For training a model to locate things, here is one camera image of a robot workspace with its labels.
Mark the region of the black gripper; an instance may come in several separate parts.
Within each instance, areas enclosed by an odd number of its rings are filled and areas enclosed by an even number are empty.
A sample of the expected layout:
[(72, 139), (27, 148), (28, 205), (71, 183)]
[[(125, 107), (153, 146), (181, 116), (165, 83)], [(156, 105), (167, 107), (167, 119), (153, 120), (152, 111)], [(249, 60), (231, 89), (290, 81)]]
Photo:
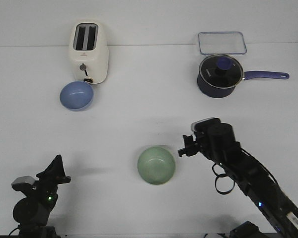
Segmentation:
[(178, 150), (178, 156), (187, 157), (201, 153), (204, 157), (210, 157), (210, 140), (207, 137), (207, 130), (194, 131), (194, 135), (183, 135), (184, 148)]
[(65, 175), (61, 155), (57, 155), (49, 166), (36, 175), (36, 197), (40, 201), (57, 201), (58, 185), (70, 183), (71, 177)]

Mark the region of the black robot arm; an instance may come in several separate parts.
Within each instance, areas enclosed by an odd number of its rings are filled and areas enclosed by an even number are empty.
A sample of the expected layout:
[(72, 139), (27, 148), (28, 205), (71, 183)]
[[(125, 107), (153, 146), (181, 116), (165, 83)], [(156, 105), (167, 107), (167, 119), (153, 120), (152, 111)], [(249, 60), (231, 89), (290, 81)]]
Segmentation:
[(233, 127), (219, 118), (192, 123), (193, 135), (183, 136), (182, 157), (203, 154), (224, 172), (216, 179), (229, 177), (248, 196), (278, 235), (298, 238), (298, 208), (281, 190), (272, 174), (236, 141)]
[(16, 178), (11, 187), (25, 197), (13, 208), (12, 216), (18, 223), (19, 238), (58, 238), (55, 227), (47, 222), (58, 200), (58, 185), (71, 182), (66, 176), (61, 155), (57, 155), (49, 166), (36, 175)]

